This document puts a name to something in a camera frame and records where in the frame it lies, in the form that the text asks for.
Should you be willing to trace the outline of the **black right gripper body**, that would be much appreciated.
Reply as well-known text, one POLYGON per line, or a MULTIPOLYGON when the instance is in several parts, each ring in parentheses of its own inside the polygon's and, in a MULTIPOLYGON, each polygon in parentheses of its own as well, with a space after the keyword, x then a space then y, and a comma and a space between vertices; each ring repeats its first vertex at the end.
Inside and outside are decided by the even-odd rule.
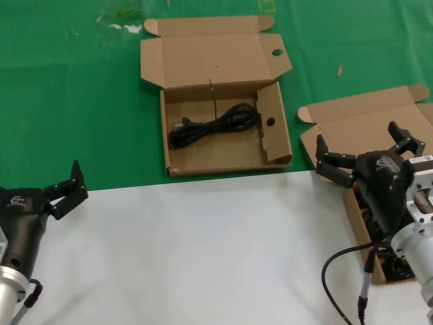
POLYGON ((354 176, 362 196, 385 234, 407 225, 407 180, 400 174, 400 152, 378 150, 357 156, 354 176))

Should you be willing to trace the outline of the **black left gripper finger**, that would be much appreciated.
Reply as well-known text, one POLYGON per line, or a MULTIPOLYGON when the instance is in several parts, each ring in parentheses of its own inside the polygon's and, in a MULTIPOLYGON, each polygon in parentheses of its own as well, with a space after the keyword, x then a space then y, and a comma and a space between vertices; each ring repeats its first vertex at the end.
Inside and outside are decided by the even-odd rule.
POLYGON ((62 219, 88 199, 85 178, 79 161, 74 160, 70 179, 46 187, 43 191, 47 198, 44 211, 52 215, 56 220, 62 219))

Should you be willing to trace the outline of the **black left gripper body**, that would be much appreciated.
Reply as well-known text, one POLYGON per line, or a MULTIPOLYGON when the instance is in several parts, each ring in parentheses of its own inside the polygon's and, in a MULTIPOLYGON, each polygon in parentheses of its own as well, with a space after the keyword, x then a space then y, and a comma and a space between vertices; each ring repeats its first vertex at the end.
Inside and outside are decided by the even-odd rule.
POLYGON ((36 188, 1 188, 1 230, 7 239, 1 265, 18 272, 31 272, 45 234, 49 203, 36 188))

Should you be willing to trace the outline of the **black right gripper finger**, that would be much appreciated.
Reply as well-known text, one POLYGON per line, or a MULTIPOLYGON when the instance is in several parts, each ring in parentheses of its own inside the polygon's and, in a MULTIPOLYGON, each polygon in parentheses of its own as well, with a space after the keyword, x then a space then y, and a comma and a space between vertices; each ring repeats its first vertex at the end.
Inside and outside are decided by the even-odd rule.
POLYGON ((395 121, 388 125, 388 132, 395 142, 389 151, 402 155, 405 152, 412 152, 414 157, 421 157, 424 153, 425 143, 414 138, 406 129, 401 129, 395 121))
POLYGON ((353 186, 355 177, 352 171, 357 159, 355 155, 330 152, 322 134, 319 134, 316 159, 315 172, 317 174, 344 188, 353 186))

